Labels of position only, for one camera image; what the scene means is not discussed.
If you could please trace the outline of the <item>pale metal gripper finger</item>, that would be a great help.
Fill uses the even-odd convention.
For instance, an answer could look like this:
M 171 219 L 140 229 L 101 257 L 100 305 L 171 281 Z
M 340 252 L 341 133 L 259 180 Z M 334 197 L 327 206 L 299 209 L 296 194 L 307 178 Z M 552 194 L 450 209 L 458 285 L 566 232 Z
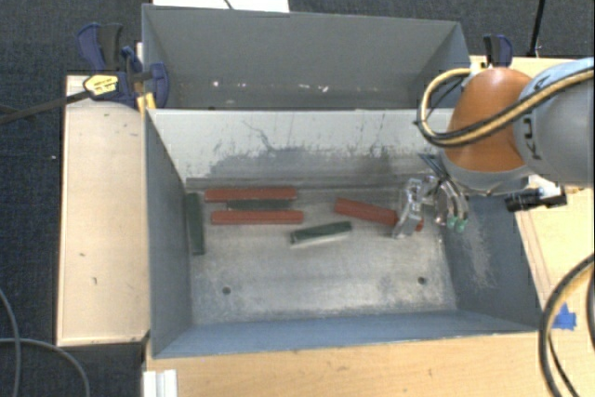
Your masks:
M 423 205 L 411 204 L 408 209 L 407 218 L 404 225 L 404 234 L 412 235 L 414 232 L 420 232 L 424 225 Z
M 403 238 L 411 234 L 410 205 L 403 203 L 397 211 L 396 223 L 392 229 L 391 237 L 393 239 Z

